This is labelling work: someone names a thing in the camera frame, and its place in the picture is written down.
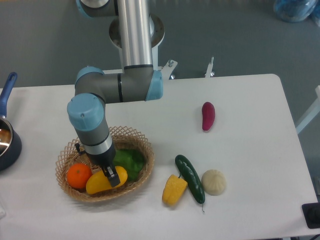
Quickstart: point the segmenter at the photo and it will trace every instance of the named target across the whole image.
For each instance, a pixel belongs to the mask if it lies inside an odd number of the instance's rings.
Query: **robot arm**
[[[156,100],[163,95],[161,72],[153,67],[148,0],[77,0],[77,4],[92,16],[110,16],[118,10],[123,73],[83,68],[75,83],[75,97],[67,106],[88,157],[101,166],[114,187],[120,180],[113,165],[116,151],[106,121],[106,104]]]

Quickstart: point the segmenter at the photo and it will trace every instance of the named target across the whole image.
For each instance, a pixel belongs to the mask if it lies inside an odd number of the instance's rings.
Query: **purple sweet potato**
[[[208,131],[216,118],[215,107],[211,102],[205,102],[202,106],[202,130]]]

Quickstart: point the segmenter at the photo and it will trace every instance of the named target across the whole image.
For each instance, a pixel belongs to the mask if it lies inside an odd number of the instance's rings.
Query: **steamed bun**
[[[222,194],[227,186],[224,174],[215,169],[206,171],[202,175],[201,182],[204,191],[213,196]]]

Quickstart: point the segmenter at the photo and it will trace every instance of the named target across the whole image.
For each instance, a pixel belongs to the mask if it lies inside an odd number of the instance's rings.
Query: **cable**
[[[317,239],[319,236],[320,236],[320,234],[315,235],[314,237],[310,238],[310,240],[315,240],[315,239]]]

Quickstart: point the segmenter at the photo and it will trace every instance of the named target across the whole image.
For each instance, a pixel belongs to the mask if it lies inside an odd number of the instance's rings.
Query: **orange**
[[[90,167],[83,163],[76,163],[66,173],[66,181],[74,189],[83,189],[86,187],[87,181],[91,176]]]

